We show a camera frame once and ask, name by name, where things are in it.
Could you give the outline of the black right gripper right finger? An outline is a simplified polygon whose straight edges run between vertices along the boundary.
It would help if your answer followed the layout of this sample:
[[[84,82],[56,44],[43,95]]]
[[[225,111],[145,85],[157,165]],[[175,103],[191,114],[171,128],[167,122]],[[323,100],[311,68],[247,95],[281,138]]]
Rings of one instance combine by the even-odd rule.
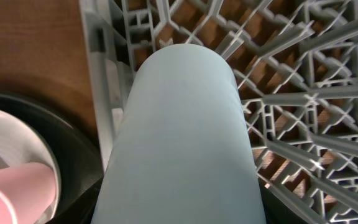
[[[306,222],[284,205],[263,182],[259,180],[259,188],[264,206],[266,224],[306,224]]]

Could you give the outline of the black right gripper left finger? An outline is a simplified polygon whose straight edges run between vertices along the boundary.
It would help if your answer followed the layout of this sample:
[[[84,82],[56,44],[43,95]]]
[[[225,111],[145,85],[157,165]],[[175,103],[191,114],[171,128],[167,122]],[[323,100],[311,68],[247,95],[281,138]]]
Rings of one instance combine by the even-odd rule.
[[[100,178],[63,213],[48,221],[47,224],[90,224],[102,182],[103,178]]]

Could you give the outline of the pink cup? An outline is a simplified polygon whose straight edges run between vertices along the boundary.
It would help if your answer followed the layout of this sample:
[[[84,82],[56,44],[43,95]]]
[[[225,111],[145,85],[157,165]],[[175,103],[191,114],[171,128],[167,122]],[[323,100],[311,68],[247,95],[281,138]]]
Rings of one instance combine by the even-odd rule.
[[[51,168],[27,163],[0,170],[0,223],[35,223],[55,200]]]

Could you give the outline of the grey round plate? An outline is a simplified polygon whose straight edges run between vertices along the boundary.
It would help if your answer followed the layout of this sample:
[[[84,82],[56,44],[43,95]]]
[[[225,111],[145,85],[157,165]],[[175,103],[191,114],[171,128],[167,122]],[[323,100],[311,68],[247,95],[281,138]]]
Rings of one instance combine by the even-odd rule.
[[[0,110],[0,169],[30,162],[49,166],[55,177],[56,196],[35,221],[47,223],[55,216],[60,200],[61,177],[57,160],[46,140],[34,128]]]

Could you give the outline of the light blue cup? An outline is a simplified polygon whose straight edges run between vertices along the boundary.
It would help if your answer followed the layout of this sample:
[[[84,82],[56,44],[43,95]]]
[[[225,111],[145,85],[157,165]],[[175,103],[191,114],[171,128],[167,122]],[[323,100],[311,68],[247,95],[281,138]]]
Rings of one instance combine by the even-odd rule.
[[[93,223],[264,223],[234,74],[175,44],[139,68]]]

